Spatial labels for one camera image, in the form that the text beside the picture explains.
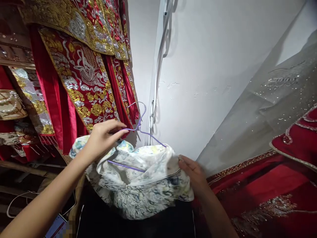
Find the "purple wire hanger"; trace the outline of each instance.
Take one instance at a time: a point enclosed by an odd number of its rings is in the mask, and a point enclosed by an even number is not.
[[[144,105],[144,112],[143,112],[143,114],[142,114],[142,116],[141,116],[141,118],[140,118],[140,120],[139,120],[138,125],[136,126],[135,129],[127,129],[127,128],[125,128],[125,129],[122,129],[122,130],[136,131],[137,129],[139,129],[139,131],[140,131],[141,133],[149,135],[150,137],[152,137],[154,140],[156,140],[158,143],[160,143],[162,146],[164,146],[164,147],[166,148],[166,145],[162,144],[162,143],[161,143],[159,140],[157,140],[153,135],[151,135],[150,133],[141,131],[141,121],[142,121],[142,117],[144,116],[144,114],[145,114],[145,112],[146,112],[146,105],[145,105],[143,102],[136,101],[136,102],[132,103],[131,105],[129,105],[127,108],[131,107],[133,104],[135,104],[135,103],[137,103],[137,102],[138,102],[138,103],[142,103],[142,104]]]
[[[143,134],[147,134],[149,135],[150,137],[152,137],[154,140],[156,140],[158,143],[160,143],[162,146],[164,146],[166,148],[166,145],[162,144],[161,142],[159,142],[154,136],[152,136],[150,133],[147,133],[147,132],[143,132],[141,131],[141,121],[142,121],[142,117],[144,116],[145,112],[146,112],[146,105],[143,103],[143,102],[140,102],[140,101],[136,101],[134,103],[132,103],[131,105],[129,105],[127,108],[131,107],[133,104],[135,103],[142,103],[144,105],[144,112],[142,114],[142,116],[140,117],[140,120],[139,120],[139,123],[138,125],[136,126],[135,129],[121,129],[122,130],[128,130],[128,131],[136,131],[137,129],[139,129],[139,131]],[[136,170],[136,171],[139,171],[139,172],[145,172],[145,170],[142,170],[142,169],[138,169],[138,168],[135,168],[135,167],[130,167],[130,166],[127,166],[127,165],[124,165],[124,164],[121,164],[121,163],[118,163],[118,162],[114,162],[114,161],[111,161],[111,160],[107,160],[109,163],[112,163],[112,164],[115,164],[115,165],[119,165],[119,166],[122,166],[122,167],[126,167],[128,169],[133,169],[133,170]]]

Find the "black fabric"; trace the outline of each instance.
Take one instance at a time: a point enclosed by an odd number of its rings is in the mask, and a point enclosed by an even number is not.
[[[169,207],[144,220],[126,220],[106,205],[91,189],[84,191],[85,206],[81,214],[78,238],[195,237],[190,202],[176,201],[175,207]]]

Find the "white floral fabric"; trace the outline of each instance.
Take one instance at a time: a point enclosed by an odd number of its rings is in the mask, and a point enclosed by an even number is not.
[[[89,136],[76,139],[70,157],[85,146]],[[112,148],[99,162],[91,164],[87,178],[97,194],[108,205],[119,208],[126,219],[145,219],[167,207],[175,200],[192,201],[194,193],[190,178],[179,168],[178,156],[167,144],[144,146],[134,150],[122,141]],[[128,165],[144,170],[139,172],[112,163]]]

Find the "phone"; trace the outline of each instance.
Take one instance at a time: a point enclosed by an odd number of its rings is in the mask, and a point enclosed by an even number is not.
[[[46,233],[45,238],[63,237],[63,234],[66,233],[67,227],[68,221],[66,221],[66,219],[61,214],[59,214],[54,220],[48,232]]]

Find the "right hand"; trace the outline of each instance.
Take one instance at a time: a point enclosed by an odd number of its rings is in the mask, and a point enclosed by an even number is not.
[[[119,138],[129,132],[120,130],[124,128],[126,125],[115,119],[95,124],[85,147],[80,151],[85,155],[83,157],[87,164],[91,164],[100,155],[111,149]]]
[[[195,195],[201,198],[206,193],[211,192],[206,181],[206,175],[200,165],[186,156],[179,155],[179,158],[179,167],[190,177],[191,186]]]

